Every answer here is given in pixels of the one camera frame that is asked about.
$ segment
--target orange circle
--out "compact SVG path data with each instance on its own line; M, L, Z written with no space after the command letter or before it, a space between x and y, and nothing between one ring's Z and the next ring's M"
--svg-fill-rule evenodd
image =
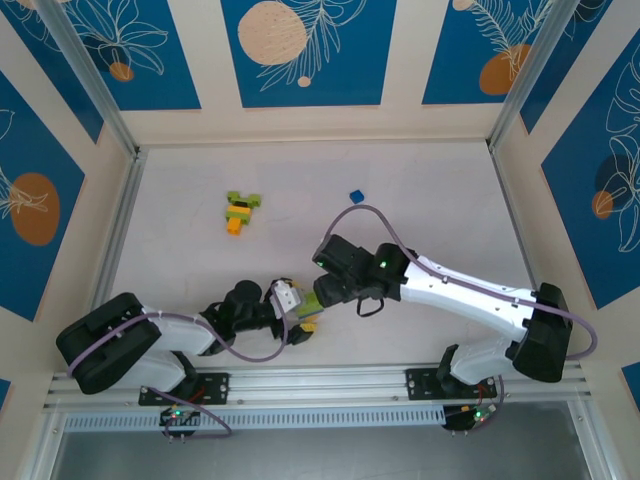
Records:
M60 222L60 198L47 177L40 173L20 175L13 182L9 199L14 203L13 228L25 242L43 247L53 240Z
M604 190L596 193L591 202L591 209L596 217L604 220L613 212L613 197Z
M499 53L489 60L480 73L480 90L487 95L509 93L517 73L529 55L529 50L531 45L516 45L511 47L508 53ZM511 70L512 60L515 61L515 73Z
M130 82L133 80L133 70L131 70L129 65L121 62L113 62L109 66L109 73L120 82Z

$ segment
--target small blue cube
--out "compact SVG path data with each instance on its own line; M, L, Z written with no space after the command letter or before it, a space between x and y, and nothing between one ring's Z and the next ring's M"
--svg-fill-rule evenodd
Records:
M364 202L364 193L360 190L355 190L349 194L349 198L354 204L362 203Z

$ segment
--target yellow toy block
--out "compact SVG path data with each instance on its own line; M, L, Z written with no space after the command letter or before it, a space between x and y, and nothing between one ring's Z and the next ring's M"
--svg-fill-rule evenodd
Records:
M231 235L240 235L242 230L242 220L239 218L230 218L227 222L227 232Z
M315 323L301 323L300 328L307 333L314 333L318 329L318 326Z
M240 213L243 215L249 215L249 217L251 217L251 209L248 207L237 207L235 205L229 205L227 207L227 212Z

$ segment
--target toy block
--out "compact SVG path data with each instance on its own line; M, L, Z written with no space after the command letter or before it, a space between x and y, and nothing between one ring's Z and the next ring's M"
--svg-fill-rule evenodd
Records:
M247 207L236 207L234 205L229 205L227 208L227 213L225 213L225 218L229 220L230 218L239 218L242 220L244 225L249 225L251 221L251 209Z
M242 220L239 218L230 218L227 222L227 232L231 235L240 235L242 231Z
M349 194L349 198L354 204L364 202L364 194L360 190L354 190Z
M308 321L306 320L307 317L317 316L323 311L324 309L322 308L322 305L320 305L318 297L314 292L306 293L302 304L298 305L295 309L297 317L300 320L305 319L305 321Z
M243 207L257 208L262 205L262 196L252 193L248 197L241 197L240 192L227 192L227 200L232 205L240 204Z
M317 330L318 326L315 323L301 323L300 328L303 332L314 333Z

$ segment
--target orange toy block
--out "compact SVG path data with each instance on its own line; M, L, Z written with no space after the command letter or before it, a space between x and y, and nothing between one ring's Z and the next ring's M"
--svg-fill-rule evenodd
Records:
M230 218L227 222L227 232L231 235L240 235L242 231L242 220L239 218Z

